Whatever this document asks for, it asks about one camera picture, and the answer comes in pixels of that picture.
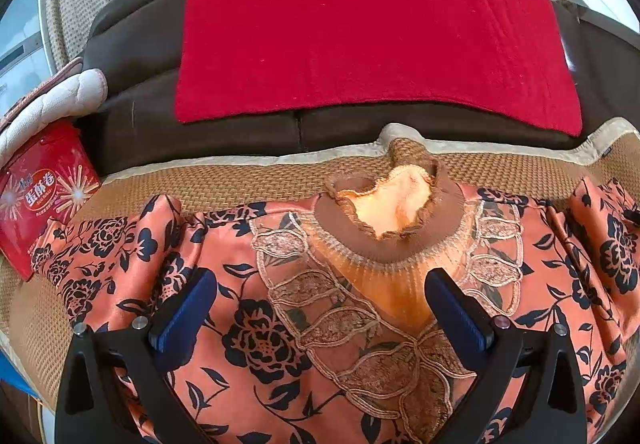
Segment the dark brown leather sofa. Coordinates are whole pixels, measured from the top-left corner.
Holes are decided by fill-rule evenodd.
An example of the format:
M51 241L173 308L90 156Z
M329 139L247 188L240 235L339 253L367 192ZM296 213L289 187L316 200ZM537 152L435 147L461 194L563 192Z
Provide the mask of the dark brown leather sofa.
M571 3L114 0L85 62L105 103L78 123L99 174L374 140L567 149L639 119L639 38Z

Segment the woven tan seat mat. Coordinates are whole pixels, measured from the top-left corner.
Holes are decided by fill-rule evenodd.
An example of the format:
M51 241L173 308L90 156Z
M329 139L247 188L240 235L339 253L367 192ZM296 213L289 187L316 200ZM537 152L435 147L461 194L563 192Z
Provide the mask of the woven tan seat mat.
M582 178L617 178L639 193L639 132L613 118L578 147L552 150L496 143L435 141L400 123L384 126L374 142L280 157L219 156L147 164L108 176L79 210L79 221L126 216L154 195L178 198L186 212L231 208L256 200L297 200L321 192L337 173L374 178L431 154L456 181L514 195L564 200ZM43 279L20 282L1 265L1 349L52 409L72 331L61 300Z

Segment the white padded cushion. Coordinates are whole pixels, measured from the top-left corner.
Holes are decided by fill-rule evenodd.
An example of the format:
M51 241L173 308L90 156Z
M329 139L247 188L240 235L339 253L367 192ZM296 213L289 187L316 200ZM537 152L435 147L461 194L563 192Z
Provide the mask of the white padded cushion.
M92 114L104 103L108 93L104 73L96 68L83 70L82 66L82 58L74 58L1 117L2 167L49 124Z

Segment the red quilted cushion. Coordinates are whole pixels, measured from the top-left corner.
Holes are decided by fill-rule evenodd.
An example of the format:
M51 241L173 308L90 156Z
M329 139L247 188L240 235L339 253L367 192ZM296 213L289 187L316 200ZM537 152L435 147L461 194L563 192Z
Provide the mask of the red quilted cushion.
M179 121L385 102L582 130L550 0L186 0Z

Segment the orange floral satin garment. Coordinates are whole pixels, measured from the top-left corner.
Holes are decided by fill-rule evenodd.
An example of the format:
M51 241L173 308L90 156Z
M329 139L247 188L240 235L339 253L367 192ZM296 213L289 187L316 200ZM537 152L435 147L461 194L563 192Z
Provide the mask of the orange floral satin garment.
M50 222L32 247L93 332L155 320L204 278L206 307L153 351L178 357L163 382L216 443L431 441L474 380L427 304L435 268L490 316L567 328L586 438L601 435L639 339L639 207L614 180L557 209L409 164L192 216L158 195L135 216Z

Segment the red snack bag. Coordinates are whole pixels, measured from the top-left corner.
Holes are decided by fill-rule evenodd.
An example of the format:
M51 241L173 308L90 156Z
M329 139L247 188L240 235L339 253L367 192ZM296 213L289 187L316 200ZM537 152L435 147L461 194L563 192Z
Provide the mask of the red snack bag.
M46 126L1 169L1 253L32 277L30 249L54 219L71 219L101 186L70 119Z

